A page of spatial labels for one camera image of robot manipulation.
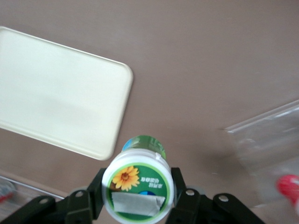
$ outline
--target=brown floor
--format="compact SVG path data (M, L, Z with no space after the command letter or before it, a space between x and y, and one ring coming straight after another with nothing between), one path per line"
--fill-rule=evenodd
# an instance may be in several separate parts
M0 25L133 70L112 158L129 138L152 135L187 184L209 197L234 194L251 208L260 204L254 180L223 129L299 98L298 21L295 0L0 0ZM3 172L64 195L112 159L5 130L0 142ZM98 223L116 222L103 212Z

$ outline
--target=yellow flower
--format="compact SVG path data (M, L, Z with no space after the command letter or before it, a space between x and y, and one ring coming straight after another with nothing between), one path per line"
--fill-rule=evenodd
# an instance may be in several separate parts
M121 187L121 190L129 191L132 189L132 186L137 187L137 184L140 183L138 181L138 173L138 168L133 166L124 168L115 175L112 182L116 184L115 188Z

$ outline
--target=white tray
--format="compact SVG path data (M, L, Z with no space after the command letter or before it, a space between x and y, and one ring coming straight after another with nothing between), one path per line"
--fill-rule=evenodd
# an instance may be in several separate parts
M123 63L0 27L0 128L108 159L132 80Z

